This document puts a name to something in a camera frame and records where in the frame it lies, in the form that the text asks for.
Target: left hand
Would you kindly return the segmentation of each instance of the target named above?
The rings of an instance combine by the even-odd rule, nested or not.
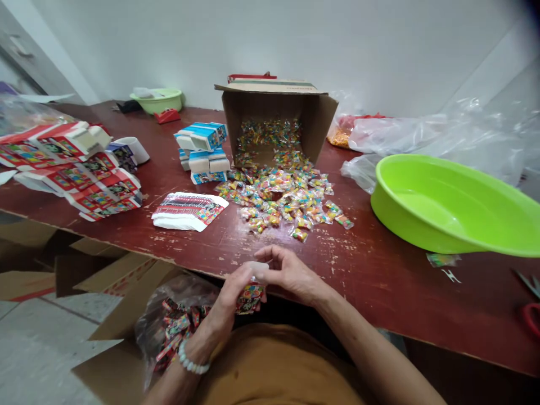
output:
[[[218,299],[199,329],[203,326],[204,329],[208,328],[209,333],[216,337],[218,342],[228,338],[235,322],[236,301],[244,287],[251,282],[252,275],[253,269],[249,262],[228,275]],[[266,293],[261,297],[261,302],[266,302]],[[255,310],[260,310],[260,303]]]

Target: tiled floor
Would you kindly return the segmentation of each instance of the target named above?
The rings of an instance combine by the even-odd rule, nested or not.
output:
[[[70,370],[118,343],[87,341],[118,302],[103,294],[0,302],[0,403],[99,404]]]

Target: white bead bracelet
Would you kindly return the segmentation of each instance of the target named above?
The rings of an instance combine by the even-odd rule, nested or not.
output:
[[[210,368],[210,363],[201,366],[199,364],[194,364],[193,361],[190,361],[186,356],[186,342],[187,339],[184,339],[182,343],[180,343],[180,347],[178,349],[178,359],[180,360],[180,364],[187,371],[191,371],[192,373],[199,375],[206,373],[206,371],[208,371]]]

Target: table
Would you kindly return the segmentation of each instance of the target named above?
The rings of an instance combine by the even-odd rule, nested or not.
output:
[[[140,209],[87,222],[66,201],[10,181],[0,187],[0,210],[47,223],[121,248],[223,277],[252,260],[259,248],[279,244],[295,251],[373,325],[540,376],[540,342],[525,329],[518,309],[533,297],[510,267],[540,278],[540,260],[495,253],[462,256],[451,268],[453,282],[432,268],[425,251],[401,240],[374,216],[370,196],[340,175],[344,160],[358,155],[325,143],[317,168],[335,183],[331,199],[355,226],[317,226],[305,244],[284,229],[248,234],[239,206],[230,206],[204,232],[156,228],[151,215],[170,192],[216,194],[216,183],[195,186],[182,170],[173,133],[193,122],[224,122],[222,111],[184,108],[182,121],[158,125],[143,112],[122,115],[111,102],[92,107],[59,107],[89,122],[102,122],[114,137],[136,136],[151,156],[137,176],[145,195]],[[225,150],[230,156],[229,145]]]

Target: person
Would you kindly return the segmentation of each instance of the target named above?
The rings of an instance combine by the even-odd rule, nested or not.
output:
[[[144,404],[445,404],[414,365],[292,251],[266,246],[231,273],[208,316],[151,388]],[[236,300],[255,276],[315,308],[355,367],[291,326],[252,324],[232,332]],[[183,359],[210,363],[203,376]]]

